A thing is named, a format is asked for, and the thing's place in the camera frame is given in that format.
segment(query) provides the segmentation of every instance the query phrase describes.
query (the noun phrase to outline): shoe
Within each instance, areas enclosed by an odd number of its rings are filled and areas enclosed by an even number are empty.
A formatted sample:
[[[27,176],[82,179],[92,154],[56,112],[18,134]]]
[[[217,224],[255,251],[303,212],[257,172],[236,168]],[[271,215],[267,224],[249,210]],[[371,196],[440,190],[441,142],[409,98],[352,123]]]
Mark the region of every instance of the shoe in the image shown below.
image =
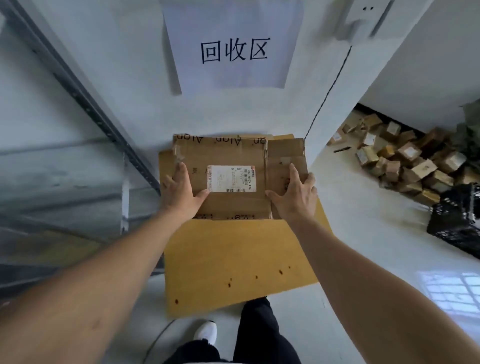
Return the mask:
[[[216,341],[216,323],[207,321],[201,325],[193,336],[194,340],[207,340],[210,345],[215,345]]]

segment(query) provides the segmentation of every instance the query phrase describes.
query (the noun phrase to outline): leg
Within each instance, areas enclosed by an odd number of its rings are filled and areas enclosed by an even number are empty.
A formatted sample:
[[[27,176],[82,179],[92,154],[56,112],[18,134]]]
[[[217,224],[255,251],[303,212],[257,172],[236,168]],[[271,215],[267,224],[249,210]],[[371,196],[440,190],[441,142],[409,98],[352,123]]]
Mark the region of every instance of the leg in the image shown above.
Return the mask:
[[[233,362],[244,364],[300,364],[266,297],[248,301],[241,313]]]
[[[180,346],[164,364],[210,363],[220,362],[220,355],[215,346],[206,339],[189,341]]]

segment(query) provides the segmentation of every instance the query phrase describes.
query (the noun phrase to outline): black cable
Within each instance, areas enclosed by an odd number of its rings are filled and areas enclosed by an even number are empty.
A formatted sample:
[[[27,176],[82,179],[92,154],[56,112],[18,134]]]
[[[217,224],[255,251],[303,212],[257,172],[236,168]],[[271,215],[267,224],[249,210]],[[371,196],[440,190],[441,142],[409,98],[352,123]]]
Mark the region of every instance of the black cable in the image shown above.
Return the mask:
[[[170,327],[171,324],[173,324],[175,320],[171,320],[170,323],[164,327],[164,329],[162,331],[160,331],[160,333],[158,334],[158,336],[156,337],[156,339],[152,342],[152,344],[150,345],[150,347],[148,348],[147,352],[145,353],[145,356],[144,356],[144,359],[142,360],[142,364],[145,364],[145,362],[147,361],[147,358],[148,358],[148,355],[150,355],[150,352],[152,351],[153,347],[155,346],[156,342],[158,341],[158,339],[160,338],[160,336],[162,336],[162,334]]]
[[[303,140],[305,140],[307,138],[307,135],[310,132],[310,129],[312,128],[313,123],[315,122],[315,119],[317,118],[318,113],[322,109],[325,101],[327,100],[328,95],[330,94],[330,91],[332,91],[333,86],[335,86],[335,83],[338,80],[338,77],[340,76],[340,73],[342,72],[343,66],[345,66],[345,63],[347,62],[347,59],[348,59],[348,56],[350,55],[351,50],[352,50],[352,46],[350,46],[350,48],[348,49],[347,55],[346,55],[345,59],[343,60],[342,67],[340,67],[340,70],[338,71],[338,74],[336,75],[335,81],[333,81],[332,85],[330,86],[330,89],[328,90],[327,94],[325,95],[324,101],[322,102],[322,104],[318,108],[317,113],[315,114],[315,117],[313,118],[312,123],[310,124],[310,128],[308,128],[307,134],[305,135]]]

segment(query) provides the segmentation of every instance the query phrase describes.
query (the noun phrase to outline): floor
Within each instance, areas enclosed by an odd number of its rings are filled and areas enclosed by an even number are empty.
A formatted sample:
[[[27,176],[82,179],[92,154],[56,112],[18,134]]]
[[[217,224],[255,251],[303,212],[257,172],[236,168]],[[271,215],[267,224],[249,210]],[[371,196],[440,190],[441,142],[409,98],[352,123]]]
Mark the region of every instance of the floor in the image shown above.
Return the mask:
[[[352,113],[347,122],[356,122]],[[357,163],[355,149],[333,153],[358,141],[326,147],[311,170],[334,234],[375,263],[423,292],[480,344],[480,260],[426,233],[428,210],[399,193],[381,189]],[[149,280],[103,363],[141,363],[165,316],[163,276]],[[363,363],[319,284],[268,297],[280,332],[303,364]],[[232,360],[241,305],[175,321],[146,363],[161,363],[205,320],[218,325],[216,347]]]

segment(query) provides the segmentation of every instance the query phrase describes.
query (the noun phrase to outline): sign with chinese text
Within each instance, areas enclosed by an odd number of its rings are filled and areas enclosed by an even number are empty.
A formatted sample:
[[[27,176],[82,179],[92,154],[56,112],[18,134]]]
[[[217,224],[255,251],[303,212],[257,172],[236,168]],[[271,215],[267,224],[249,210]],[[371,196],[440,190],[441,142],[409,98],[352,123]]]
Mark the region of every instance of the sign with chinese text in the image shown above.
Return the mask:
[[[183,94],[285,86],[301,0],[176,1],[163,15]]]

